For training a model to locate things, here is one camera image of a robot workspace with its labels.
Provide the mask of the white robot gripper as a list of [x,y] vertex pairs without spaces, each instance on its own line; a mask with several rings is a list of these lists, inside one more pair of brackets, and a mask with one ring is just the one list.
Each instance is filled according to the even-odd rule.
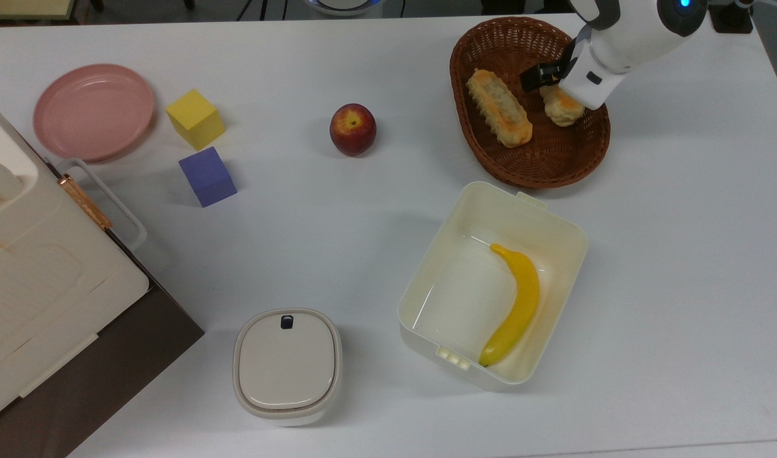
[[523,91],[559,84],[574,101],[595,110],[604,105],[629,72],[629,60],[610,43],[570,43],[566,55],[565,64],[546,62],[520,73]]

